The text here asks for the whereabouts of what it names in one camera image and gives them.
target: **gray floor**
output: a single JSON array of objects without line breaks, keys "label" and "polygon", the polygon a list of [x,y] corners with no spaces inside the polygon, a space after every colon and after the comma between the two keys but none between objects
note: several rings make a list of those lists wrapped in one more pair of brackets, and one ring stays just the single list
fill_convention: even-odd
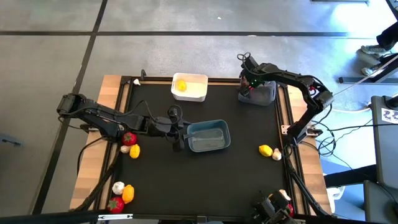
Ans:
[{"label": "gray floor", "polygon": [[[92,30],[100,4],[100,0],[0,0],[0,30]],[[395,21],[385,2],[376,0],[368,6],[309,0],[113,0],[106,6],[100,30],[352,32],[356,37],[374,37]],[[72,89],[88,38],[0,36],[0,133],[25,142],[20,148],[0,144],[0,192],[5,201],[0,216],[29,212],[59,128],[55,109]],[[360,77],[360,68],[371,61],[357,49],[375,43],[314,37],[97,37],[80,93],[95,99],[103,75],[138,75],[142,68],[153,76],[189,72],[237,77],[236,54],[246,51],[258,62],[315,75],[337,92],[346,87],[337,84],[338,77]],[[356,86],[338,95],[333,106],[358,110],[373,95],[396,92],[395,86]],[[369,112],[333,112],[325,122],[340,127],[369,119]],[[339,141],[336,155],[353,167],[374,162],[372,136],[371,129],[353,132]],[[85,141],[83,131],[68,130],[45,213],[68,210],[77,154]],[[333,157],[325,159],[342,164]]]}]

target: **yellow pepper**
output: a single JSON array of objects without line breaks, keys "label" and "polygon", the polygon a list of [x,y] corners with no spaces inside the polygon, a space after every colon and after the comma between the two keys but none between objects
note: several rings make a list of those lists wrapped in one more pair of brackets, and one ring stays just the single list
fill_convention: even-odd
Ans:
[{"label": "yellow pepper", "polygon": [[262,146],[259,146],[259,152],[261,153],[261,155],[269,157],[269,156],[272,156],[272,153],[274,151],[268,145],[262,145]]},{"label": "yellow pepper", "polygon": [[133,159],[137,159],[140,153],[140,148],[138,144],[135,144],[133,146],[131,146],[130,149],[130,157],[132,157]]},{"label": "yellow pepper", "polygon": [[124,203],[129,203],[134,198],[134,187],[127,185],[123,189],[122,199]]}]

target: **blue bowl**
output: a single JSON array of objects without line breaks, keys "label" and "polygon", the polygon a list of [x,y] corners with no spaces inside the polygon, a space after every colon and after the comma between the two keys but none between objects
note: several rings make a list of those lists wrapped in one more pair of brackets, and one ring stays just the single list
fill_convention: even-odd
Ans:
[{"label": "blue bowl", "polygon": [[185,139],[194,152],[224,149],[231,144],[228,125],[222,119],[190,124]]}]

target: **white bowl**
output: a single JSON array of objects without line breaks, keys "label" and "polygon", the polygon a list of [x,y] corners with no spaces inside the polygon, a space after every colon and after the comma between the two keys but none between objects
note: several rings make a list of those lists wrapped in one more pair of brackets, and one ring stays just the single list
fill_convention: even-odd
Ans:
[{"label": "white bowl", "polygon": [[[187,84],[185,91],[177,89],[179,80],[184,80]],[[203,102],[207,94],[207,83],[206,75],[176,73],[173,76],[172,94],[176,100]]]}]

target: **wooden board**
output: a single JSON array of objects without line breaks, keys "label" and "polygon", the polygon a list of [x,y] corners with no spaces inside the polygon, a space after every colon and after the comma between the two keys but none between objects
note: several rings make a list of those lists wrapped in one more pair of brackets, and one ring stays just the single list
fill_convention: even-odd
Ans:
[{"label": "wooden board", "polygon": [[[298,88],[288,86],[290,106],[292,107],[293,120],[298,121],[304,112],[307,110],[307,105],[305,104],[301,91]],[[281,88],[279,88],[280,97],[284,97],[284,93]],[[288,124],[287,110],[285,101],[281,100],[282,116],[284,124]],[[304,141],[316,146],[314,138],[305,138]],[[305,185],[309,189],[315,200],[322,206],[322,208],[331,214],[331,208],[329,203],[329,198],[326,192],[325,180],[323,178],[322,167],[320,163],[320,158],[318,152],[305,144],[299,144],[298,149],[300,151],[300,158],[303,168]],[[291,159],[295,166],[294,156]],[[302,197],[299,188],[295,184],[295,192],[297,198],[298,212],[304,213],[302,207]]]},{"label": "wooden board", "polygon": [[[98,97],[98,103],[114,108],[116,104],[116,98],[118,97],[118,91],[120,86],[121,76],[119,75],[105,75],[101,90]],[[121,108],[124,108],[126,103],[128,85],[125,86],[123,91]],[[306,104],[302,99],[301,92],[296,88],[289,88],[290,104],[293,110],[294,120],[298,120],[301,115],[305,112]],[[284,105],[284,100],[282,102],[282,111],[284,117],[284,124],[287,124],[287,113],[286,105]],[[93,141],[100,136],[99,133],[90,133],[87,139],[87,143]],[[315,144],[314,139],[307,138],[307,142]],[[76,180],[75,191],[73,193],[70,208],[75,208],[79,206],[84,199],[90,194],[95,185],[99,181],[101,166],[103,163],[103,158],[105,154],[106,143],[104,141],[98,141],[97,144],[88,147],[83,154],[80,166],[80,172]],[[323,207],[328,213],[331,212],[330,204],[328,201],[328,196],[326,194],[325,181],[322,175],[322,168],[320,165],[319,156],[316,150],[312,149],[306,145],[299,146],[303,173],[305,178],[305,183],[317,202]],[[104,186],[104,191],[101,197],[100,208],[105,208],[106,205],[106,193],[109,189],[109,182]],[[301,204],[301,195],[299,189],[295,188],[297,200],[298,200],[298,211],[303,213],[303,207]]]}]

